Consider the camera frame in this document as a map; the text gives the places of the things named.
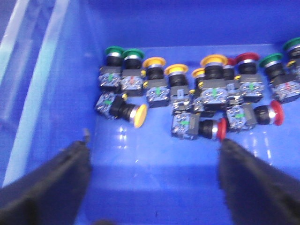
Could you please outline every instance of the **electrical component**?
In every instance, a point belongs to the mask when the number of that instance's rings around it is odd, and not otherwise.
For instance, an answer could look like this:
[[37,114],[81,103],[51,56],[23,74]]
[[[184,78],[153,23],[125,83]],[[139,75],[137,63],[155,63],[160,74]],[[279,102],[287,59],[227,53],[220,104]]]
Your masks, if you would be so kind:
[[194,140],[200,135],[222,141],[226,136],[226,120],[222,118],[220,122],[216,120],[200,121],[199,114],[183,112],[173,116],[171,133],[172,136],[182,139]]
[[244,98],[240,91],[240,83],[237,80],[225,80],[227,89],[227,105],[241,105]]
[[110,46],[105,50],[106,66],[100,68],[99,86],[103,91],[120,91],[123,48]]
[[234,105],[226,110],[229,131],[250,130],[257,124],[251,104]]
[[121,90],[130,97],[143,95],[143,78],[146,72],[141,69],[144,53],[139,49],[128,49],[122,56],[124,57],[125,69],[121,77]]
[[121,67],[123,64],[122,54],[124,49],[119,46],[110,46],[105,49],[106,65],[109,67]]
[[223,66],[223,77],[227,80],[233,80],[235,77],[234,66],[236,65],[236,60],[233,58],[228,58],[228,62]]
[[187,112],[192,108],[186,77],[187,71],[188,67],[184,64],[173,64],[165,69],[171,87],[170,99],[173,115]]
[[200,97],[204,110],[224,110],[227,107],[227,85],[224,79],[204,80]]
[[273,100],[270,105],[261,105],[252,108],[250,103],[234,105],[229,107],[226,112],[228,130],[239,132],[250,130],[256,126],[275,124],[280,126],[284,121],[284,112],[281,104]]
[[194,140],[198,138],[199,133],[199,115],[189,112],[183,112],[173,116],[172,136],[181,139]]
[[226,65],[228,59],[219,54],[208,55],[201,60],[200,65],[205,68],[205,79],[223,78],[223,66]]
[[258,102],[263,98],[263,81],[257,73],[259,55],[246,52],[236,57],[240,76],[240,91],[245,102]]
[[223,55],[209,55],[201,60],[205,69],[205,80],[200,97],[205,111],[223,110],[227,107],[227,89],[223,79],[223,66],[228,59]]
[[287,63],[290,73],[295,74],[298,82],[300,82],[300,37],[287,41],[283,49],[286,51],[290,60]]
[[124,58],[125,69],[140,69],[142,67],[142,60],[144,53],[137,49],[131,48],[123,52],[122,57]]
[[205,78],[204,68],[195,69],[192,72],[192,76],[195,78],[195,90],[190,91],[190,95],[192,97],[193,102],[193,112],[201,113],[201,117],[213,117],[216,111],[205,111],[201,97],[201,89]]
[[273,100],[270,105],[261,105],[254,109],[257,123],[260,125],[275,124],[280,126],[284,119],[285,113],[281,104]]
[[100,96],[95,110],[108,119],[123,118],[139,128],[145,121],[147,106],[127,104],[123,97],[113,92],[104,92]]
[[143,86],[146,89],[146,97],[149,108],[168,106],[170,101],[170,89],[164,76],[163,66],[165,59],[152,57],[144,61],[148,80]]
[[294,73],[287,74],[282,65],[280,53],[271,54],[260,62],[260,67],[265,68],[273,96],[280,103],[287,103],[300,97],[300,84]]
[[130,97],[143,96],[144,74],[142,69],[124,69],[121,79],[122,92]]
[[200,96],[204,77],[205,77],[204,68],[195,69],[192,72],[192,76],[195,78],[195,91],[192,91],[192,93],[193,93],[193,110],[194,110],[194,113],[201,113],[204,111],[202,98]]

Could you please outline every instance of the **blue plastic bin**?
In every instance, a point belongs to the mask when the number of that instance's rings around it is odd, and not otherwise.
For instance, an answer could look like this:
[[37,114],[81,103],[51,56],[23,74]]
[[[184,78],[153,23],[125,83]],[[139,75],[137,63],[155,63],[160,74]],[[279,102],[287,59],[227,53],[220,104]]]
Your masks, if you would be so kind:
[[[82,139],[83,129],[88,128],[93,172],[76,224],[99,218],[135,225],[232,224],[217,179],[218,142],[171,137],[170,107],[149,109],[139,129],[124,120],[106,120],[94,111],[104,49],[138,47],[145,58],[161,56],[167,65],[187,64],[193,88],[190,72],[208,54],[235,57],[252,51],[264,57],[282,52],[285,41],[300,35],[299,2],[27,2],[40,4],[51,17],[42,26],[45,32],[33,29],[29,34],[25,18],[36,8],[27,6],[10,51],[3,51],[3,42],[0,45],[0,59],[7,60],[6,67],[0,67],[3,185]],[[18,47],[23,53],[30,46],[28,54],[18,53]],[[254,105],[270,100],[266,88],[264,98]],[[129,102],[146,103],[146,98],[133,97]],[[299,105],[300,100],[283,105],[286,119],[280,127],[257,126],[227,137],[300,179]]]

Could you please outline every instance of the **bin floor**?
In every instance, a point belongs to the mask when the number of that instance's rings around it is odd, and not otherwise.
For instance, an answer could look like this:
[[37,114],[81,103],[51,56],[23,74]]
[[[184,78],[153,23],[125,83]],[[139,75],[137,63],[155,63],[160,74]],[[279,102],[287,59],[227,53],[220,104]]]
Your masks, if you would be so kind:
[[[183,46],[144,48],[145,58],[164,57],[167,65],[189,66],[188,80],[199,61],[212,53],[234,57],[253,51],[262,56],[276,51],[273,45]],[[254,106],[269,104],[265,82],[264,98]],[[146,97],[128,102],[146,103]],[[285,123],[280,126],[256,126],[253,130],[229,133],[256,156],[300,178],[299,152],[294,144],[299,128],[299,102],[284,105]],[[215,119],[221,118],[218,113]],[[232,224],[217,179],[219,142],[199,137],[180,140],[171,137],[171,107],[150,108],[139,129],[122,119],[96,118],[92,146],[92,182],[81,215],[89,222],[108,218],[122,224]]]

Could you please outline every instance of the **yellow push button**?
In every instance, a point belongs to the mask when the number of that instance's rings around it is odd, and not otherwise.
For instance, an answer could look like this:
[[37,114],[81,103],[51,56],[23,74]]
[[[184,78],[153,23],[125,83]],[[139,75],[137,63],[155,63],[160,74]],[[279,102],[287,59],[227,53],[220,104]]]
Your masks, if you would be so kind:
[[151,57],[148,58],[144,61],[144,63],[142,64],[142,66],[144,68],[148,68],[149,66],[153,65],[153,64],[160,64],[161,66],[165,65],[165,59],[162,57]]
[[228,59],[224,55],[219,55],[219,54],[208,55],[203,60],[201,60],[200,65],[202,67],[205,67],[208,63],[211,62],[218,62],[218,63],[222,63],[223,65],[226,65]]
[[193,72],[192,72],[192,76],[194,78],[196,78],[197,76],[201,75],[201,74],[204,74],[205,73],[205,69],[204,68],[198,68],[198,69],[195,69]]
[[188,71],[187,65],[184,64],[173,64],[165,69],[165,74],[169,75],[173,72],[183,72],[186,73]]
[[147,106],[146,104],[141,105],[135,114],[135,121],[134,121],[134,126],[135,128],[140,128],[141,125],[144,123],[146,116],[147,116]]

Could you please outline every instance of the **green indicator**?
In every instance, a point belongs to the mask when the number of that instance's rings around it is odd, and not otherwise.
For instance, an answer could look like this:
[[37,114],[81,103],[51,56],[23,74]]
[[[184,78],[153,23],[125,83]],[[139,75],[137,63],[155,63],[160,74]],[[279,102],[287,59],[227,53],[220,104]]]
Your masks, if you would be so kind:
[[155,88],[155,93],[156,93],[157,95],[160,95],[160,88],[159,88],[159,87],[156,87],[156,88]]
[[110,101],[110,100],[105,100],[104,103],[105,103],[106,105],[111,105],[113,102]]
[[189,121],[181,121],[181,125],[188,125]]
[[235,115],[235,118],[242,118],[242,117],[245,117],[244,113],[239,113]]
[[249,88],[250,88],[250,90],[254,90],[254,85],[252,82],[249,84]]
[[212,95],[214,98],[217,96],[217,89],[215,88],[212,89]]
[[109,74],[108,75],[108,81],[110,82],[110,81],[112,81],[113,80],[113,74]]

